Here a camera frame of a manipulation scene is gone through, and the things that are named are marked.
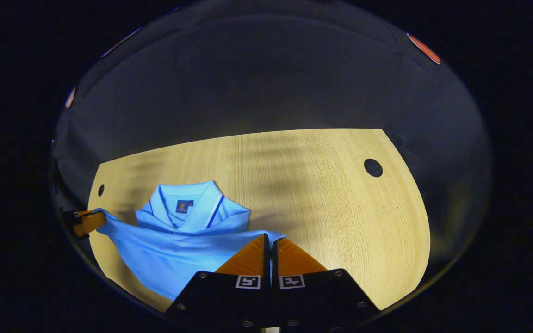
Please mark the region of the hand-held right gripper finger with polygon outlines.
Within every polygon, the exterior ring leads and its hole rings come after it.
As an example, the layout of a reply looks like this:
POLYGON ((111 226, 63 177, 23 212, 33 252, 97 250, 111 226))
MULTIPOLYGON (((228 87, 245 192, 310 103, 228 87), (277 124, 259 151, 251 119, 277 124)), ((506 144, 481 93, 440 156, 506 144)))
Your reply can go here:
POLYGON ((194 273, 165 319, 188 330, 260 330, 271 295, 269 238, 254 238, 214 271, 194 273))
POLYGON ((281 238, 272 248, 272 318, 281 327, 362 327, 379 308, 343 268, 329 270, 281 238))

